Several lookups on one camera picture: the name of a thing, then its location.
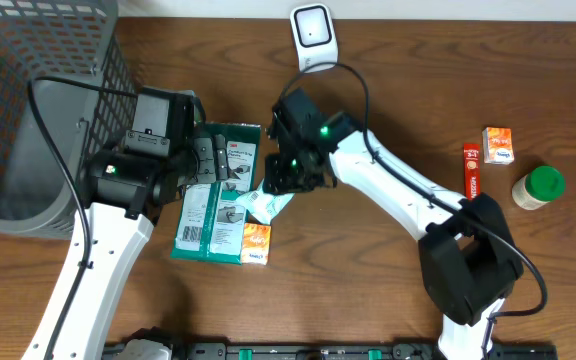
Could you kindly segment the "teal white snack pouch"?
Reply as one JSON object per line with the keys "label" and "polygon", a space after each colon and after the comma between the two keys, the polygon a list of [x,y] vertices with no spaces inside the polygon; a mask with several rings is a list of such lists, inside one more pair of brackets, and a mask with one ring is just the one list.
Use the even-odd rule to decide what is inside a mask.
{"label": "teal white snack pouch", "polygon": [[263,190],[264,181],[247,193],[240,195],[236,204],[243,206],[259,223],[270,225],[272,220],[292,200],[294,193],[273,195]]}

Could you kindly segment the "green sponge pack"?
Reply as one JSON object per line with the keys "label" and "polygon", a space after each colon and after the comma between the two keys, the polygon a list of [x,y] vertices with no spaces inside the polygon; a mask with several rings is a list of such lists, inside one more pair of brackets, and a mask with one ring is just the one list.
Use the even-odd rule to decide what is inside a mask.
{"label": "green sponge pack", "polygon": [[209,123],[206,130],[225,137],[226,179],[187,188],[170,257],[239,265],[248,211],[236,200],[253,187],[261,127]]}

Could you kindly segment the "orange juice carton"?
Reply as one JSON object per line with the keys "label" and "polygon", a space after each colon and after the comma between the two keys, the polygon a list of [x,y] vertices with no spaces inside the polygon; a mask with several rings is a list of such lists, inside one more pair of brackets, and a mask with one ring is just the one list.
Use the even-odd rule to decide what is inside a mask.
{"label": "orange juice carton", "polygon": [[240,260],[242,264],[266,265],[269,258],[271,227],[254,223],[244,226]]}
{"label": "orange juice carton", "polygon": [[514,161],[510,128],[486,127],[482,131],[484,162],[508,165]]}

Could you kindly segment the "red white packet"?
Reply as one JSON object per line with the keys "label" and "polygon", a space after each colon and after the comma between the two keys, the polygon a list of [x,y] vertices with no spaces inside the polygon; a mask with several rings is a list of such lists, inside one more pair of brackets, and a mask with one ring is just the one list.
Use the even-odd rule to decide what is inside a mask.
{"label": "red white packet", "polygon": [[463,147],[465,196],[473,200],[480,194],[480,147],[466,143]]}

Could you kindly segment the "green lid jar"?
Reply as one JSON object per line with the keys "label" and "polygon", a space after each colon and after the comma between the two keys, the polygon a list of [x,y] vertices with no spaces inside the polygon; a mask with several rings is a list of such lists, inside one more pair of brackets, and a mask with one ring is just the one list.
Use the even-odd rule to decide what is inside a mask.
{"label": "green lid jar", "polygon": [[522,209],[536,210],[560,198],[566,189],[562,173],[542,165],[519,179],[512,187],[514,202]]}

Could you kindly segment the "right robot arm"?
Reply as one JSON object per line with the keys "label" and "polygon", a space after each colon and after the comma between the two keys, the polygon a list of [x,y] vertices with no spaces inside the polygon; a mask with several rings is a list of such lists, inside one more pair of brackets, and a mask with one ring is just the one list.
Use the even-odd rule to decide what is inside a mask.
{"label": "right robot arm", "polygon": [[429,180],[345,113],[276,110],[268,136],[278,151],[266,159],[265,192],[310,192],[330,176],[363,193],[417,243],[424,288],[443,315],[439,354],[487,358],[494,324],[524,273],[498,203]]}

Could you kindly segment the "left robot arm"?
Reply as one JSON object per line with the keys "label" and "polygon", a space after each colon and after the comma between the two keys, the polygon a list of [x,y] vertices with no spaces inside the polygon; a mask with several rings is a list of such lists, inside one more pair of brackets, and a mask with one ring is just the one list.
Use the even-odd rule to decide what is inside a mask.
{"label": "left robot arm", "polygon": [[224,179],[222,135],[171,139],[129,131],[122,149],[103,149],[84,173],[88,196],[65,262],[26,359],[99,359],[128,275],[160,209],[183,185]]}

